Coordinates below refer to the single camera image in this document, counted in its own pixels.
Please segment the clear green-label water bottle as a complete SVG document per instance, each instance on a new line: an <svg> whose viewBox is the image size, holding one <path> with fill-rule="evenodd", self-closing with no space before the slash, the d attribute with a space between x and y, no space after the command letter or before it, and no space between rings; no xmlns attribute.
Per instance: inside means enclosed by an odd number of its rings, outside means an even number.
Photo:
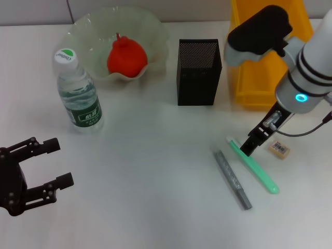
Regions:
<svg viewBox="0 0 332 249"><path fill-rule="evenodd" d="M73 126L80 132L95 132L103 125L103 113L94 82L70 48L55 52L53 68L60 99Z"/></svg>

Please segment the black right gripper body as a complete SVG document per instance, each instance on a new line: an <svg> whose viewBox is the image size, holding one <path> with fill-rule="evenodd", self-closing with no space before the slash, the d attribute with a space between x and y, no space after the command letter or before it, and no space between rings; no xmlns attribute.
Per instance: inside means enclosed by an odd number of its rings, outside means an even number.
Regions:
<svg viewBox="0 0 332 249"><path fill-rule="evenodd" d="M268 111L262 121L249 133L249 145L262 145L293 113L284 109L278 102Z"/></svg>

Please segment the grey marker pen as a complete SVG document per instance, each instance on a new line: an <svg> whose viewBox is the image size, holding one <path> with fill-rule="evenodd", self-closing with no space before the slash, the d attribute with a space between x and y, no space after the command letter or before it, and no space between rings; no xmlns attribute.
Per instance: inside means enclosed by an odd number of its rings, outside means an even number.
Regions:
<svg viewBox="0 0 332 249"><path fill-rule="evenodd" d="M213 150L213 156L242 207L250 210L252 205L223 152Z"/></svg>

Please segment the black mesh pen holder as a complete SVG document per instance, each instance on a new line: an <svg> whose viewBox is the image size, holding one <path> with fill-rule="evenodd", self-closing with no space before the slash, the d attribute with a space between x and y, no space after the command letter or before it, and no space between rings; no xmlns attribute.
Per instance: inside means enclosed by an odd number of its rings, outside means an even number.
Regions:
<svg viewBox="0 0 332 249"><path fill-rule="evenodd" d="M212 106L222 68L218 39L180 39L177 104Z"/></svg>

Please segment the mint green pen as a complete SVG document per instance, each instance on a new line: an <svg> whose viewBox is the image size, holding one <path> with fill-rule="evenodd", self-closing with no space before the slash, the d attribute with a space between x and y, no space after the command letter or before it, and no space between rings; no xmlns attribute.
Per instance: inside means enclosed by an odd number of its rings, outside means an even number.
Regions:
<svg viewBox="0 0 332 249"><path fill-rule="evenodd" d="M263 170L263 168L250 156L247 156L238 146L235 139L227 136L226 141L228 142L231 149L240 158L245 166L254 174L257 180L265 187L265 189L271 194L278 194L279 187L272 180L272 178Z"/></svg>

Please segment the translucent wavy fruit bowl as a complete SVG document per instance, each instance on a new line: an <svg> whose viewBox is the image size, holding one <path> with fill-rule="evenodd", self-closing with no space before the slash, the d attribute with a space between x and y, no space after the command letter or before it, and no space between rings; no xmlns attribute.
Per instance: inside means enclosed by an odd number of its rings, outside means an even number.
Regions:
<svg viewBox="0 0 332 249"><path fill-rule="evenodd" d="M83 16L71 26L54 51L73 49L80 65L94 80L130 81L129 77L110 74L107 69L107 58L117 34L136 41L147 54L148 64L137 78L165 69L168 31L152 12L134 6L105 7Z"/></svg>

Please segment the beige barcode eraser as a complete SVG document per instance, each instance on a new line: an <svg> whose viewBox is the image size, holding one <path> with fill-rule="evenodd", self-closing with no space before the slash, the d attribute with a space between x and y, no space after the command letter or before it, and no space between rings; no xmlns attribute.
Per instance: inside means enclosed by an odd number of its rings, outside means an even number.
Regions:
<svg viewBox="0 0 332 249"><path fill-rule="evenodd" d="M273 153L276 157L280 159L285 159L289 152L290 148L285 144L281 143L279 140L274 140L269 146L268 151Z"/></svg>

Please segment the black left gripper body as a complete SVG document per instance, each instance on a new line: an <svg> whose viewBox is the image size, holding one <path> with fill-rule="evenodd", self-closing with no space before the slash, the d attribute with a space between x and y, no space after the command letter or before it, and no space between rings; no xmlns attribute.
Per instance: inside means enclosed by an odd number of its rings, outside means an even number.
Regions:
<svg viewBox="0 0 332 249"><path fill-rule="evenodd" d="M11 216L24 212L22 189L26 188L20 167L21 158L8 148L0 148L0 208Z"/></svg>

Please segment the yellow plastic bin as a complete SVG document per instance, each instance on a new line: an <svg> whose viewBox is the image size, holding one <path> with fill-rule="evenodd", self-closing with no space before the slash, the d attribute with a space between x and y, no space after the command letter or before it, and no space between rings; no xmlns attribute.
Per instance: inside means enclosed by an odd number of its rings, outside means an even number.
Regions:
<svg viewBox="0 0 332 249"><path fill-rule="evenodd" d="M314 34L303 0L231 0L232 31L268 5L286 10L296 36L307 42ZM258 62L246 61L239 67L229 68L234 102L249 110L269 110L276 102L275 87L286 72L286 64L274 52Z"/></svg>

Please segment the orange-red toy fruit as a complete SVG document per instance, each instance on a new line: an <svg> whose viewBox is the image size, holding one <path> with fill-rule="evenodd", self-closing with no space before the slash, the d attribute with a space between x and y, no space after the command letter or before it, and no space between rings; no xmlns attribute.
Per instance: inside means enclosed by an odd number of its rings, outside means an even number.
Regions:
<svg viewBox="0 0 332 249"><path fill-rule="evenodd" d="M143 47L136 41L116 33L116 40L107 58L108 72L134 78L147 64L148 57Z"/></svg>

